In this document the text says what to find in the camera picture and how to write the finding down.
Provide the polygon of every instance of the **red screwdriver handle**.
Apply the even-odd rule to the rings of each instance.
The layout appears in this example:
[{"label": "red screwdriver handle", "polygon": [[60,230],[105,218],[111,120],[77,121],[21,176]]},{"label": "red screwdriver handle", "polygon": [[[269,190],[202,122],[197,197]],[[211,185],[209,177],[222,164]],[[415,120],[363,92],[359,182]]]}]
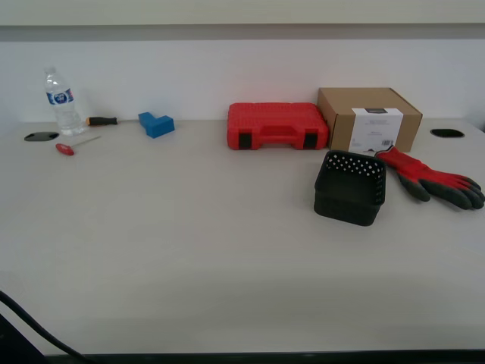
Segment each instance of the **red screwdriver handle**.
[{"label": "red screwdriver handle", "polygon": [[65,154],[65,155],[74,155],[74,149],[72,149],[70,146],[66,146],[65,144],[57,143],[55,145],[55,147],[62,154]]}]

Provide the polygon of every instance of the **red plastic toolbox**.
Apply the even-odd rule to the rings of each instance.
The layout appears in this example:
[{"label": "red plastic toolbox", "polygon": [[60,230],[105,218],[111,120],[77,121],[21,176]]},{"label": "red plastic toolbox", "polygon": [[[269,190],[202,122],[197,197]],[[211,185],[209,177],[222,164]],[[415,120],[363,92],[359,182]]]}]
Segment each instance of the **red plastic toolbox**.
[{"label": "red plastic toolbox", "polygon": [[258,149],[266,143],[288,143],[296,149],[322,149],[328,126],[309,102],[236,103],[229,107],[227,145]]}]

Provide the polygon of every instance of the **black cable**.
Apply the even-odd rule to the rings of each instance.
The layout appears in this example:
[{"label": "black cable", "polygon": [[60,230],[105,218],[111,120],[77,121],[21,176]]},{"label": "black cable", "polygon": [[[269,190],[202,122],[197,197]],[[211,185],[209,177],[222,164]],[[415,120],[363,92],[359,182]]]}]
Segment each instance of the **black cable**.
[{"label": "black cable", "polygon": [[58,339],[53,337],[47,332],[36,320],[33,319],[18,303],[11,299],[6,293],[0,290],[0,302],[4,303],[9,309],[17,314],[26,324],[28,324],[37,334],[46,339],[49,343],[61,349],[65,353],[71,355],[73,358],[78,359],[81,362],[87,362],[89,364],[95,364],[96,362],[86,358],[83,354],[78,353],[76,350],[71,349],[68,345],[63,344]]}]

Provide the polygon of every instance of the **blue block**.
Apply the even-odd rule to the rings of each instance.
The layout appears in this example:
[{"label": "blue block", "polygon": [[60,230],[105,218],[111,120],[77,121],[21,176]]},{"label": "blue block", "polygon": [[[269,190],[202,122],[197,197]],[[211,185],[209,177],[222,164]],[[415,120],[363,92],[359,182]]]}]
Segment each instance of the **blue block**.
[{"label": "blue block", "polygon": [[174,119],[168,116],[155,118],[149,112],[144,112],[139,114],[138,118],[140,124],[145,128],[146,135],[152,138],[157,138],[175,130]]}]

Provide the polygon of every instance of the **work glove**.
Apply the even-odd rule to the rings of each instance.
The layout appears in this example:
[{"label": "work glove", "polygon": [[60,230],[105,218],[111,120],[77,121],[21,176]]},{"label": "work glove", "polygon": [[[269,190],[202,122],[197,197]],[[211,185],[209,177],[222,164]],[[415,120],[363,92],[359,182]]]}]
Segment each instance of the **work glove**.
[{"label": "work glove", "polygon": [[434,195],[464,210],[483,207],[485,196],[480,186],[468,177],[435,171],[395,146],[377,152],[376,157],[396,169],[404,188],[421,201],[429,201],[430,195]]}]

